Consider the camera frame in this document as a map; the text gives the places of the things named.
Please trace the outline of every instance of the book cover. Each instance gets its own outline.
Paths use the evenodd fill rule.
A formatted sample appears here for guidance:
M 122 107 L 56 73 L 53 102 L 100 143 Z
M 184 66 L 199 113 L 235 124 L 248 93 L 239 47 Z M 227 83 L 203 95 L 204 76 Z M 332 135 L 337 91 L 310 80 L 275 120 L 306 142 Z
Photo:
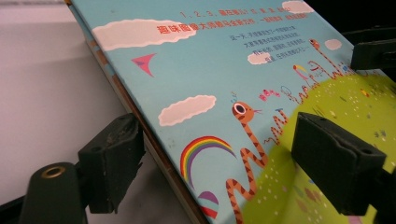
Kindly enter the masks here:
M 297 113 L 316 114 L 387 153 L 392 172 L 396 85 L 350 69 L 353 46 L 306 2 L 68 5 L 192 221 L 373 223 L 372 207 L 338 214 L 291 144 Z

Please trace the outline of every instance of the white surface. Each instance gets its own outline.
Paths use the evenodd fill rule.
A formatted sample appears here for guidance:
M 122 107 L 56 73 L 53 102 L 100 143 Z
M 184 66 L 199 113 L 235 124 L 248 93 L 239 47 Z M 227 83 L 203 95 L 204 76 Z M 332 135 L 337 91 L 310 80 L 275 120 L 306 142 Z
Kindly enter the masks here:
M 26 193 L 41 167 L 78 151 L 125 114 L 64 6 L 0 7 L 0 204 Z M 90 223 L 190 223 L 146 153 L 119 213 Z

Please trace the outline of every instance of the rainbow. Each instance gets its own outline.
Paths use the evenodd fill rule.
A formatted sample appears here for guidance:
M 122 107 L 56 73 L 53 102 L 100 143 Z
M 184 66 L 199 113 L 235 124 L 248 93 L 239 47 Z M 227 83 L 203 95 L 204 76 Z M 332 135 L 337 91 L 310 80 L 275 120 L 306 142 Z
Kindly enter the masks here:
M 192 140 L 186 147 L 184 147 L 183 152 L 180 156 L 180 173 L 181 176 L 192 185 L 191 180 L 191 165 L 192 161 L 202 150 L 207 148 L 221 148 L 225 151 L 231 153 L 233 156 L 233 150 L 231 146 L 224 140 L 217 138 L 215 136 L 202 136 Z

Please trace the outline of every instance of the pink triangle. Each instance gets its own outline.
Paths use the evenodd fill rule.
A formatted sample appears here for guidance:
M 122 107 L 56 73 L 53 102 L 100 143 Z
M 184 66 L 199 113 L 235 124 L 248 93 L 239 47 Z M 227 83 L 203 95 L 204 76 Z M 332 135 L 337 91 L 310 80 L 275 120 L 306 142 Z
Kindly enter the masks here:
M 145 71 L 151 77 L 153 77 L 153 75 L 149 71 L 149 61 L 151 60 L 152 56 L 154 56 L 154 55 L 155 55 L 155 53 L 152 53 L 152 54 L 148 54 L 146 56 L 142 56 L 139 58 L 134 58 L 134 59 L 132 59 L 132 62 L 134 62 L 137 66 L 140 67 L 140 69 Z

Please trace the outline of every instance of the white cloud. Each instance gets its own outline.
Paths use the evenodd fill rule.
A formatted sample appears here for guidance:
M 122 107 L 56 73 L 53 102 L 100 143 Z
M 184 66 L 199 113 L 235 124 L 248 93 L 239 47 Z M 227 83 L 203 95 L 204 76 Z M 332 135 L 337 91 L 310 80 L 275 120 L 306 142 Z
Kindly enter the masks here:
M 161 34 L 158 30 L 159 26 L 179 26 L 180 24 L 179 21 L 113 21 L 104 26 L 95 27 L 92 34 L 102 50 L 161 45 L 165 42 L 175 43 L 180 39 L 196 35 L 196 31 L 193 30 L 180 30 L 179 32 L 170 32 L 170 34 Z
M 270 57 L 271 57 L 271 55 L 267 52 L 261 53 L 261 54 L 252 53 L 247 56 L 247 60 L 251 64 L 263 64 L 263 63 L 270 62 L 271 61 Z
M 205 113 L 215 106 L 216 97 L 210 95 L 197 95 L 169 105 L 161 112 L 158 119 L 161 126 L 173 126 L 190 119 L 195 115 Z
M 287 8 L 290 13 L 310 13 L 315 10 L 303 1 L 288 1 L 282 3 L 283 8 Z
M 335 50 L 341 48 L 343 44 L 337 39 L 330 39 L 330 40 L 326 40 L 326 42 L 324 42 L 324 45 L 328 49 Z

